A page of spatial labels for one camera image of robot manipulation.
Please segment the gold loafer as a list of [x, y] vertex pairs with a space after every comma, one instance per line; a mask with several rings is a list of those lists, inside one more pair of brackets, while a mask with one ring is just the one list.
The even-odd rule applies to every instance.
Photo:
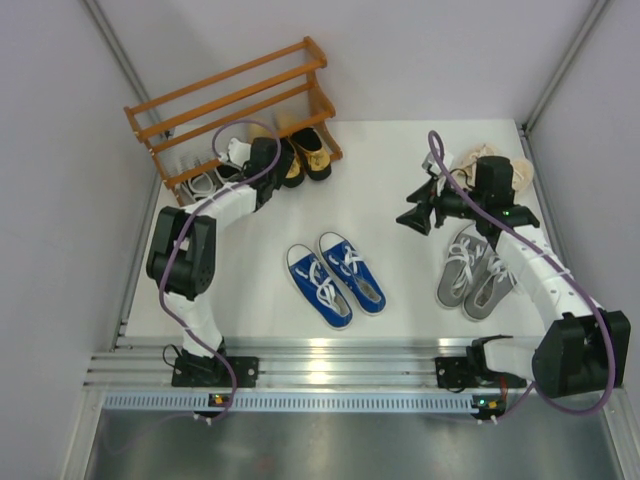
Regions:
[[[275, 137], [266, 126], [265, 121], [259, 120], [257, 123], [250, 123], [248, 127], [251, 150], [246, 172], [250, 176], [270, 165], [277, 151]], [[275, 189], [295, 188], [302, 183], [304, 177], [298, 154], [288, 138], [280, 137], [279, 143], [280, 157], [277, 165], [269, 172], [268, 178], [273, 182]]]
[[313, 127], [304, 127], [283, 136], [281, 143], [294, 157], [284, 180], [285, 187], [296, 188], [306, 177], [324, 181], [331, 175], [329, 153]]

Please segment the black white sneaker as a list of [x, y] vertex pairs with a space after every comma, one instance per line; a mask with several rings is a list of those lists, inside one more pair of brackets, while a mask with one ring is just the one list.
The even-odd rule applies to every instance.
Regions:
[[233, 162], [221, 163], [214, 168], [213, 174], [220, 185], [239, 183], [246, 179], [244, 169]]
[[195, 203], [216, 193], [219, 182], [212, 173], [205, 172], [183, 182], [181, 189], [189, 202]]

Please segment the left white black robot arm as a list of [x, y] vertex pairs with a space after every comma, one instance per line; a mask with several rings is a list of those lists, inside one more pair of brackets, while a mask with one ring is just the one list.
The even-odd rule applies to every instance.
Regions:
[[294, 154], [281, 140], [258, 137], [239, 177], [187, 207], [159, 212], [146, 261], [161, 308], [180, 325], [182, 346], [171, 385], [247, 388], [256, 383], [255, 357], [230, 357], [213, 316], [209, 290], [216, 271], [218, 235], [257, 212], [278, 190]]

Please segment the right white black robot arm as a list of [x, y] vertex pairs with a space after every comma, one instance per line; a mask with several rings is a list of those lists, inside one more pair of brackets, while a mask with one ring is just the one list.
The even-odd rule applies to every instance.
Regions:
[[497, 334], [474, 340], [467, 372], [487, 386], [502, 375], [533, 383], [555, 399], [622, 386], [631, 325], [579, 288], [548, 245], [537, 217], [514, 201], [513, 167], [485, 156], [470, 188], [453, 187], [433, 157], [426, 184], [407, 198], [412, 209], [397, 223], [427, 235], [447, 218], [469, 221], [449, 246], [436, 298], [473, 321], [489, 317], [506, 296], [523, 291], [545, 325], [540, 337]]

